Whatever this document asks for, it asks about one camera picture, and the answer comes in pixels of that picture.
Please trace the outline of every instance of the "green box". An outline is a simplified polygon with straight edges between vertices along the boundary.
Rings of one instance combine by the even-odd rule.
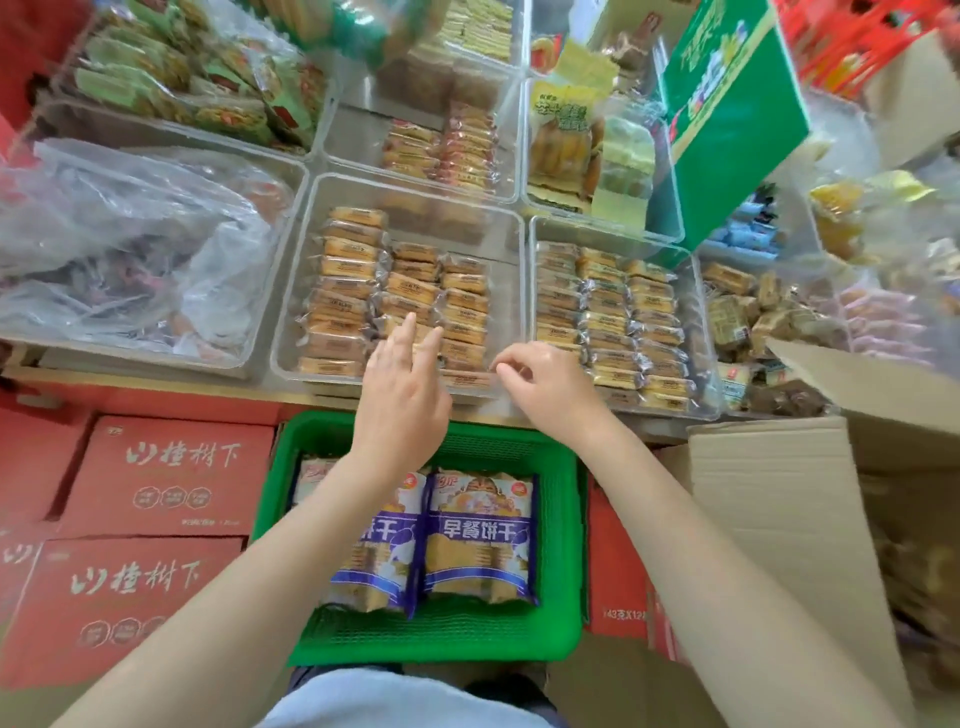
[[[300,457],[344,455],[352,435],[351,412],[304,412],[284,427],[260,501],[254,540],[286,512]],[[412,619],[387,612],[363,615],[319,609],[300,635],[291,665],[555,661],[573,651],[582,630],[584,579],[584,517],[573,452],[535,430],[450,423],[428,465],[540,477],[536,564],[540,605],[491,605],[444,595],[422,601]]]

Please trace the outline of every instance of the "breakfast biscuit package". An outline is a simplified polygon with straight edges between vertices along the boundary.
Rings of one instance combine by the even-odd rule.
[[[537,477],[432,476],[423,589],[536,603]]]

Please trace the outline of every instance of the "plastic bag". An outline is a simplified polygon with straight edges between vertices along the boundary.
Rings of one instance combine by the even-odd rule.
[[[241,192],[266,175],[239,158],[171,152],[204,159],[206,177],[76,139],[37,143],[38,164],[8,172],[0,328],[203,360],[240,354],[276,243]]]

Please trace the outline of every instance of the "forearm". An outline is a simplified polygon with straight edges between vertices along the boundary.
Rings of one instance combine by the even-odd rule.
[[[684,650],[732,728],[893,728],[876,687],[613,418],[578,452],[630,534]]]
[[[383,504],[384,484],[369,465],[342,459],[56,728],[120,728],[131,716],[141,728],[248,725],[330,577]]]

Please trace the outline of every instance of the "box flap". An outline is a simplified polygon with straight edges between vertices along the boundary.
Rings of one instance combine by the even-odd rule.
[[[922,367],[771,341],[771,351],[850,421],[867,472],[960,467],[960,382]]]
[[[689,451],[693,496],[710,518],[824,625],[912,725],[847,422],[696,427]]]

